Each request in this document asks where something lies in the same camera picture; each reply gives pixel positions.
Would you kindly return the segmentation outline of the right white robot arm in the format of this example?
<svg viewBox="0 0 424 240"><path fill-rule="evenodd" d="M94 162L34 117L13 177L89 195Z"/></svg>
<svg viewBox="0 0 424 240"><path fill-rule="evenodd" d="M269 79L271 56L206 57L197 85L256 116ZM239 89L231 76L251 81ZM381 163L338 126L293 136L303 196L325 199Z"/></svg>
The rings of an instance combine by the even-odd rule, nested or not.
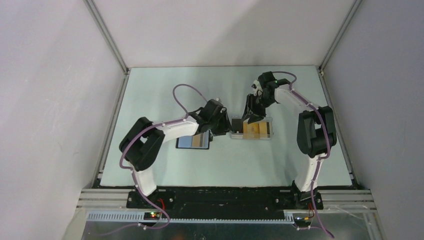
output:
<svg viewBox="0 0 424 240"><path fill-rule="evenodd" d="M298 117L296 142L308 156L308 163L294 180L298 191L291 194L290 201L295 208L304 209L311 202L308 192L317 187L322 161L337 143L337 133L333 109L313 103L295 89L294 83L286 78L276 79L274 71L262 73L251 85L242 119L249 124L261 121L272 104L291 107Z"/></svg>

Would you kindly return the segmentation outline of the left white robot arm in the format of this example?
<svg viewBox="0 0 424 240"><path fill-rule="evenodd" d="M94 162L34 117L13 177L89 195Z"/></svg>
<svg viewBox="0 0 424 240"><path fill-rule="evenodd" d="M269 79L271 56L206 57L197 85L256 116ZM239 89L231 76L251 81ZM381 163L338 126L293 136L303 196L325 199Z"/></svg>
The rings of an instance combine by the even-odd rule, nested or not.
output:
<svg viewBox="0 0 424 240"><path fill-rule="evenodd" d="M119 144L122 153L119 166L130 170L135 187L140 193L138 201L145 208L153 208L158 202L158 194L155 192L157 184L152 165L162 144L206 132L213 136L222 136L231 131L227 109L215 99L175 120L154 123L141 117Z"/></svg>

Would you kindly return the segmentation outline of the black card holder wallet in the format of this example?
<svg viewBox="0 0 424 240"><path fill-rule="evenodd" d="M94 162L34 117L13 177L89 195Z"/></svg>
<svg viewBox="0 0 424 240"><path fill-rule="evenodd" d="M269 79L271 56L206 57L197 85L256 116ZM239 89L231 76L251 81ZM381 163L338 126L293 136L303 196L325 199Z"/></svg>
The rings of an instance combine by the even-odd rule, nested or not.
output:
<svg viewBox="0 0 424 240"><path fill-rule="evenodd" d="M197 135L182 136L176 140L177 149L208 150L213 141L213 135L208 130Z"/></svg>

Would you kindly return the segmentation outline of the clear plastic card tray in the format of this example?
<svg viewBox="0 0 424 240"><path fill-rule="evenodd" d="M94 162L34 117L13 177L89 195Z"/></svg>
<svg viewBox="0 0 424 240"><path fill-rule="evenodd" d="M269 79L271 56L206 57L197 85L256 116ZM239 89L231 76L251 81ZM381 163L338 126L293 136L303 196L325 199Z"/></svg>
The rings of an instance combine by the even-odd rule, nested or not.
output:
<svg viewBox="0 0 424 240"><path fill-rule="evenodd" d="M265 117L263 120L248 123L241 117L235 116L231 120L232 131L229 137L238 140L270 140L274 135L273 119Z"/></svg>

